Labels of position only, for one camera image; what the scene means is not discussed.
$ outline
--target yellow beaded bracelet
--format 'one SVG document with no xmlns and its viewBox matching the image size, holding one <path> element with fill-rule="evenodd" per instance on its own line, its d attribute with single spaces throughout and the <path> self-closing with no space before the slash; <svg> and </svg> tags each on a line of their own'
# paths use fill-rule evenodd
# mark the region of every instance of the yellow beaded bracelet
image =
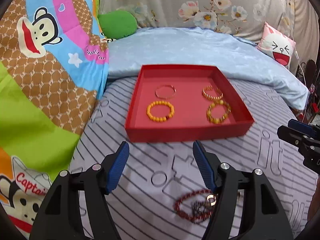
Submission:
<svg viewBox="0 0 320 240">
<path fill-rule="evenodd" d="M 211 110 L 215 108 L 217 105 L 225 105 L 227 107 L 227 111 L 223 114 L 221 118 L 213 118 L 211 116 Z M 228 118 L 228 115 L 231 113 L 231 106 L 223 100 L 217 100 L 212 103 L 207 110 L 207 118 L 209 122 L 213 122 L 215 124 L 222 123 L 225 119 Z"/>
<path fill-rule="evenodd" d="M 156 105 L 167 106 L 167 107 L 170 108 L 171 112 L 165 117 L 155 117 L 155 116 L 153 116 L 151 114 L 151 108 L 156 106 Z M 174 115 L 174 107 L 173 107 L 172 104 L 170 104 L 169 102 L 166 102 L 166 101 L 154 101 L 150 105 L 148 105 L 148 107 L 147 107 L 147 115 L 149 116 L 151 121 L 154 121 L 154 122 L 165 122 L 169 118 L 173 117 L 173 115 Z"/>
<path fill-rule="evenodd" d="M 213 97 L 213 96 L 208 95 L 206 93 L 207 90 L 212 90 L 212 86 L 206 86 L 202 90 L 202 94 L 206 99 L 208 99 L 210 101 L 217 101 L 217 100 L 220 100 L 223 98 L 223 94 L 219 88 L 217 88 L 217 92 L 220 94 L 220 96 L 218 96 L 218 97 Z"/>
</svg>

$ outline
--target pink stripe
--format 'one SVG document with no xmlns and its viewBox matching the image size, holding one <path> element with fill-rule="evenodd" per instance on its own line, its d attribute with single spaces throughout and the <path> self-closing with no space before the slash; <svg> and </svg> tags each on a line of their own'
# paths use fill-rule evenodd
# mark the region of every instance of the pink stripe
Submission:
<svg viewBox="0 0 320 240">
<path fill-rule="evenodd" d="M 52 0 L 54 9 L 59 21 L 59 24 L 63 30 L 63 33 L 68 36 L 68 38 L 73 41 L 74 44 L 79 46 L 86 57 L 87 60 L 95 60 L 97 64 L 104 64 L 109 62 L 109 51 L 106 49 L 104 52 L 101 51 L 100 46 L 92 46 L 89 44 L 89 36 L 82 29 L 78 17 L 76 15 L 72 0 Z M 59 8 L 61 4 L 64 4 L 64 11 L 60 12 Z"/>
</svg>

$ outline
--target red box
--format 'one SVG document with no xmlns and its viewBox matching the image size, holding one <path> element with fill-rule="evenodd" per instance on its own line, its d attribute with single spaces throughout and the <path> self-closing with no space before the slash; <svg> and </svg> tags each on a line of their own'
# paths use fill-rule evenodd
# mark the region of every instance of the red box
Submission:
<svg viewBox="0 0 320 240">
<path fill-rule="evenodd" d="M 155 90 L 161 85 L 172 85 L 176 89 L 171 99 L 159 99 Z M 223 100 L 231 106 L 231 113 L 221 124 L 207 120 L 207 109 L 212 101 L 202 95 L 205 86 L 219 96 L 216 88 L 223 93 Z M 174 116 L 166 122 L 153 122 L 147 115 L 147 107 L 153 101 L 164 100 L 174 106 Z M 212 109 L 212 116 L 220 118 L 225 106 Z M 153 116 L 166 116 L 167 106 L 155 106 Z M 132 95 L 125 130 L 132 142 L 182 142 L 209 140 L 244 135 L 254 120 L 233 86 L 215 66 L 200 65 L 143 65 Z"/>
</svg>

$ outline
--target brown patterned fabric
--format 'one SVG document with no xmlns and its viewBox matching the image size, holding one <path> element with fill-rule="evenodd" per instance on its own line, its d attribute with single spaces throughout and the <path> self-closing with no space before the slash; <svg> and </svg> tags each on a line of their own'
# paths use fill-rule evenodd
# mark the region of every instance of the brown patterned fabric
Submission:
<svg viewBox="0 0 320 240">
<path fill-rule="evenodd" d="M 85 0 L 72 0 L 75 12 L 82 29 L 90 37 L 90 45 L 100 45 L 101 51 L 105 51 L 108 47 L 107 43 L 101 43 L 98 35 L 92 34 L 92 14 Z"/>
<path fill-rule="evenodd" d="M 21 17 L 27 17 L 26 0 L 13 0 L 0 21 L 0 61 L 26 97 L 55 125 L 81 134 L 97 92 L 77 87 L 50 52 L 41 58 L 27 58 L 22 54 L 17 31 Z"/>
</svg>

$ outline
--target silver screw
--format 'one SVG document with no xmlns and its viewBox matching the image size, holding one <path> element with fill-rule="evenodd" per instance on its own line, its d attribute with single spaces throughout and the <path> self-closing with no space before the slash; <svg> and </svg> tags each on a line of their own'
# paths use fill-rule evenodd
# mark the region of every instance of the silver screw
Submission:
<svg viewBox="0 0 320 240">
<path fill-rule="evenodd" d="M 101 165 L 97 163 L 97 164 L 95 164 L 95 165 L 92 166 L 92 169 L 93 169 L 94 171 L 98 171 L 98 170 L 101 169 Z"/>
<path fill-rule="evenodd" d="M 230 165 L 228 163 L 221 163 L 220 167 L 224 170 L 227 170 L 230 168 Z"/>
<path fill-rule="evenodd" d="M 254 173 L 257 174 L 257 175 L 259 175 L 259 176 L 263 174 L 263 172 L 262 172 L 261 169 L 255 169 L 255 170 L 254 170 Z"/>
<path fill-rule="evenodd" d="M 67 171 L 60 171 L 59 174 L 60 174 L 61 177 L 65 177 L 65 176 L 68 175 L 68 172 Z"/>
</svg>

